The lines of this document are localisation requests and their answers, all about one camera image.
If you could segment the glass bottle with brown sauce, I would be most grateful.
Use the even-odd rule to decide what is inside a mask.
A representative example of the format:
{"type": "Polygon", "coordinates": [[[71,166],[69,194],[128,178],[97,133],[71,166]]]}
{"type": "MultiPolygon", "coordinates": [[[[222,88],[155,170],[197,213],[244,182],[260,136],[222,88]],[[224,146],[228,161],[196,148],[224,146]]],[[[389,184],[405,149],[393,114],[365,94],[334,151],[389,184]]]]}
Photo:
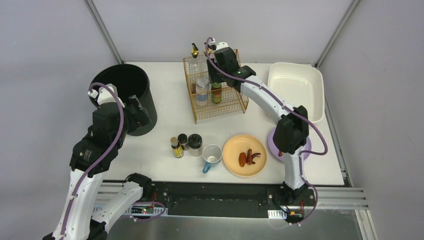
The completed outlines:
{"type": "Polygon", "coordinates": [[[191,44],[192,49],[190,51],[192,59],[189,60],[188,66],[188,76],[189,76],[189,86],[190,86],[190,92],[192,94],[195,94],[196,97],[199,96],[198,91],[202,87],[202,83],[200,83],[200,86],[197,86],[197,81],[202,82],[202,76],[200,74],[200,62],[199,62],[199,48],[196,46],[196,44],[193,42],[191,44]]]}

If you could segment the yellow cap green bottle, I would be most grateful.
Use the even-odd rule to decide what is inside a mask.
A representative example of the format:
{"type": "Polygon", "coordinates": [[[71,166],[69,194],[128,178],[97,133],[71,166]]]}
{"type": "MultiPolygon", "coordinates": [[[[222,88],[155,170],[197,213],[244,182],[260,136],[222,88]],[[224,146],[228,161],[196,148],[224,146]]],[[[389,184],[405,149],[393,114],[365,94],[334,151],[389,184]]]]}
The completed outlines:
{"type": "Polygon", "coordinates": [[[211,101],[219,104],[222,101],[222,84],[214,82],[211,84],[211,101]]]}

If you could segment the silver lid spice jar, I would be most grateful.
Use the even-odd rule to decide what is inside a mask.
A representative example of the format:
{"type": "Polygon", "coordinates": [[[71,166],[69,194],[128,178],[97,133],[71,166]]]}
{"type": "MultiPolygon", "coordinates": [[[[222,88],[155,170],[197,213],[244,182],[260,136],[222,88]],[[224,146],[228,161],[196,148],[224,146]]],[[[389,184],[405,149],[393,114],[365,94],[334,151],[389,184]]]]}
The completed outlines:
{"type": "Polygon", "coordinates": [[[205,77],[200,77],[195,81],[195,98],[198,106],[205,106],[208,100],[209,80],[205,77]]]}

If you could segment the small yellow label bottle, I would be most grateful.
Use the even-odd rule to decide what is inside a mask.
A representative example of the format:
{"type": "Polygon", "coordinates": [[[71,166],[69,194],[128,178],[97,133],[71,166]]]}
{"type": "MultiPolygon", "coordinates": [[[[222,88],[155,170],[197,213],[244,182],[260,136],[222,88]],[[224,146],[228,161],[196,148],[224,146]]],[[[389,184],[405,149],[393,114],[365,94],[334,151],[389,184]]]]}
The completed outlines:
{"type": "Polygon", "coordinates": [[[176,137],[170,139],[170,145],[173,151],[173,155],[176,158],[181,158],[184,156],[184,150],[176,137]]]}

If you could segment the glass oil bottle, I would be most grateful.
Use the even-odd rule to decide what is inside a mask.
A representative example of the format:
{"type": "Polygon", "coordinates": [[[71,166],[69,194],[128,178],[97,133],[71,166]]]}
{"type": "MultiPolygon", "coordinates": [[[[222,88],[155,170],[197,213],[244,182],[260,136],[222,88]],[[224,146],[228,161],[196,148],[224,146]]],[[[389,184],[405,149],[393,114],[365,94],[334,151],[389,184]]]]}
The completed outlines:
{"type": "Polygon", "coordinates": [[[205,66],[207,70],[207,76],[208,76],[209,82],[211,83],[213,81],[213,71],[212,71],[212,66],[209,59],[212,59],[211,54],[214,51],[214,47],[206,42],[204,42],[203,44],[205,45],[205,48],[203,49],[203,53],[205,56],[205,62],[206,62],[205,66]]]}

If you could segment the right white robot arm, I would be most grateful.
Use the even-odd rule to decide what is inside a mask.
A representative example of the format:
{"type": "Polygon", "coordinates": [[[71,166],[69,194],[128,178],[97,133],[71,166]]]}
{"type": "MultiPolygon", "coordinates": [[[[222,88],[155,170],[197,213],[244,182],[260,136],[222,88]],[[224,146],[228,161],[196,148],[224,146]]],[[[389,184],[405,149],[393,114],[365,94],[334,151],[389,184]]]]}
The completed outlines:
{"type": "Polygon", "coordinates": [[[260,106],[275,122],[272,141],[280,153],[289,155],[284,159],[283,192],[296,200],[308,185],[302,178],[300,153],[309,137],[307,109],[294,107],[280,99],[249,66],[240,66],[235,51],[226,42],[212,47],[213,56],[207,60],[211,83],[226,83],[237,92],[247,96],[260,106]]]}

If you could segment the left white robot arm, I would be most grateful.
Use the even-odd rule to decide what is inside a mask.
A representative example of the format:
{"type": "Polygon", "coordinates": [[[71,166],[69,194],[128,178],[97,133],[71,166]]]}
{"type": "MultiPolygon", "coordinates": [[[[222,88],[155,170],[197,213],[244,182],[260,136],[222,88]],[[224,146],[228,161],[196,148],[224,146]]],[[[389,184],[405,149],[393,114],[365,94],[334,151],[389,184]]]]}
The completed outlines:
{"type": "Polygon", "coordinates": [[[105,240],[121,215],[151,192],[151,178],[132,173],[119,192],[94,211],[100,185],[126,135],[149,124],[150,118],[132,95],[124,107],[114,101],[100,104],[92,121],[87,134],[72,149],[68,201],[56,229],[44,236],[45,240],[105,240]]]}

